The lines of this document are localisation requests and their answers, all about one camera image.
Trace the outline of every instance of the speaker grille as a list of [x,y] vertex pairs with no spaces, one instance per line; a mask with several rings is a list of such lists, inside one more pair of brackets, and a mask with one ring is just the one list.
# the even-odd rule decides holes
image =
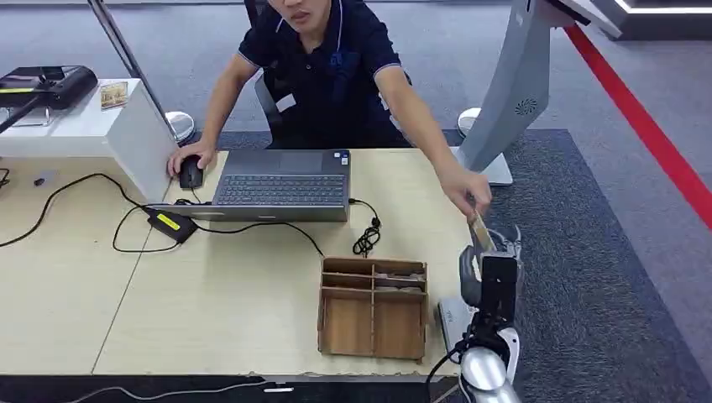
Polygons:
[[538,102],[534,98],[527,98],[523,101],[519,101],[514,108],[514,112],[520,116],[526,116],[534,113],[537,110]]

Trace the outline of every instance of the computer mouse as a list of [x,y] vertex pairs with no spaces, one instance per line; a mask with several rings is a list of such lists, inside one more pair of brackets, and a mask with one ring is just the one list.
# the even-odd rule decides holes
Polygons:
[[181,189],[196,189],[202,186],[202,170],[198,168],[200,156],[188,155],[181,162],[181,172],[178,174],[178,180],[181,183]]

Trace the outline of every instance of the wooden organizer box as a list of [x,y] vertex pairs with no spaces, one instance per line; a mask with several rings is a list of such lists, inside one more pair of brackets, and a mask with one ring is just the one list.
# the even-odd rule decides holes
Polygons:
[[420,360],[425,355],[426,264],[325,258],[319,351]]

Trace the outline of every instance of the collar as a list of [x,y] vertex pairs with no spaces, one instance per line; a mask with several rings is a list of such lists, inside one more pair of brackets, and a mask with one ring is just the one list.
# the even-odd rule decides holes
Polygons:
[[[284,34],[293,39],[299,40],[299,34],[289,25],[285,23],[285,19],[280,19],[275,28],[277,34]],[[341,33],[343,32],[343,5],[342,0],[332,0],[331,10],[329,11],[329,21],[327,22],[327,30],[324,32],[324,40],[315,52],[328,52],[328,54],[338,53],[341,51]]]

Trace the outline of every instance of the laptop touchpad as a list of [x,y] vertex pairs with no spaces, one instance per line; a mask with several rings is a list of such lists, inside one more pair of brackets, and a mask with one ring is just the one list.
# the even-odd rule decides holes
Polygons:
[[322,170],[322,158],[324,153],[283,152],[280,160],[280,172],[285,173],[306,173],[319,172]]

